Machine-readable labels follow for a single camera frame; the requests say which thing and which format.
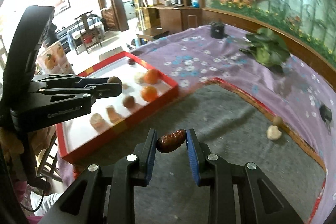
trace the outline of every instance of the gray surface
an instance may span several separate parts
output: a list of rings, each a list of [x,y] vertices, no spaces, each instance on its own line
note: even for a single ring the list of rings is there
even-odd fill
[[[160,135],[194,128],[199,141],[230,163],[255,162],[306,221],[320,193],[322,168],[287,135],[266,138],[271,125],[256,108],[217,85],[205,86],[179,103],[162,109],[134,130],[123,133],[82,164],[107,165],[133,152],[149,128]],[[137,224],[207,223],[209,188],[192,180],[186,145],[169,154],[157,152],[147,188],[135,189]]]

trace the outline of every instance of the red date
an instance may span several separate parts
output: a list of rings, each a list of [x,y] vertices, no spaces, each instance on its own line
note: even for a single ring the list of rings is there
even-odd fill
[[[178,129],[173,133],[166,134],[156,142],[156,149],[161,153],[169,153],[179,148],[185,141],[187,132],[184,129]]]

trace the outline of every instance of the small wooden table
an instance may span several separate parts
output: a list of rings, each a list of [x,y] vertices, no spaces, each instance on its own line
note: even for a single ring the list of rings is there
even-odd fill
[[[138,38],[146,39],[148,41],[154,41],[161,37],[169,35],[169,31],[165,31],[158,28],[149,28],[136,34]]]

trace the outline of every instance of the framed picture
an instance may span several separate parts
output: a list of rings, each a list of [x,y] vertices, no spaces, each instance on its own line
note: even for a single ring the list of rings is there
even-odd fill
[[[45,0],[45,6],[55,6],[55,16],[70,8],[69,0]]]

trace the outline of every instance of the black container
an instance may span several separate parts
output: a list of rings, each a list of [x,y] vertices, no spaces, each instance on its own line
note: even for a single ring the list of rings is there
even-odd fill
[[[227,35],[225,34],[225,24],[221,21],[211,22],[211,37],[216,39],[223,39]]]

